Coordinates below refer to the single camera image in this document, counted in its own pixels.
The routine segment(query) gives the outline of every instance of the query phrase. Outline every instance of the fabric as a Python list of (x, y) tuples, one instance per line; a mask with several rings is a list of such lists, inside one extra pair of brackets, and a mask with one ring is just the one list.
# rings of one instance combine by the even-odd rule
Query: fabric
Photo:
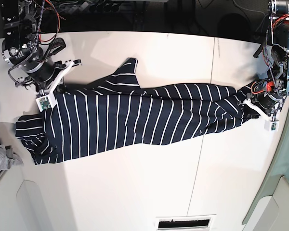
[(0, 172), (22, 163), (21, 158), (14, 154), (11, 148), (6, 149), (4, 145), (0, 145)]
[(136, 59), (86, 88), (56, 94), (57, 106), (16, 123), (16, 136), (36, 164), (145, 143), (166, 145), (224, 132), (248, 120), (240, 103), (250, 87), (175, 84), (140, 88)]

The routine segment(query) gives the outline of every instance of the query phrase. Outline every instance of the white table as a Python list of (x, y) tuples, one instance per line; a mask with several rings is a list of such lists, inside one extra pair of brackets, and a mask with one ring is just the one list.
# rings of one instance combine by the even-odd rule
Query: white table
[[(262, 58), (252, 56), (258, 44), (242, 41), (145, 32), (79, 32), (60, 37), (67, 48), (53, 60), (81, 59), (83, 66), (65, 77), (77, 83), (107, 76), (129, 57), (138, 59), (136, 75), (144, 88), (205, 82), (239, 89), (254, 74), (264, 76), (267, 70)], [(0, 138), (22, 157), (24, 179), (39, 186), (54, 231), (153, 231), (155, 217), (211, 214), (217, 215), (213, 230), (244, 228), (242, 220), (275, 153), (289, 100), (274, 134), (263, 129), (260, 118), (231, 131), (172, 145), (138, 144), (34, 166), (12, 130), (19, 116), (36, 111), (34, 96), (15, 88), (9, 79), (1, 42)]]

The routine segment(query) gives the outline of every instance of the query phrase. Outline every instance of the cloth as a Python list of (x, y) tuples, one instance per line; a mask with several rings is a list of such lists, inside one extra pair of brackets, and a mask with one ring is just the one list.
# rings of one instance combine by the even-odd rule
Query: cloth
[(0, 172), (21, 164), (21, 158), (13, 153), (12, 148), (6, 149), (4, 145), (0, 145)]
[(242, 125), (250, 87), (175, 84), (140, 88), (130, 58), (84, 89), (56, 94), (57, 106), (16, 122), (35, 164), (59, 163), (145, 143), (166, 145)]

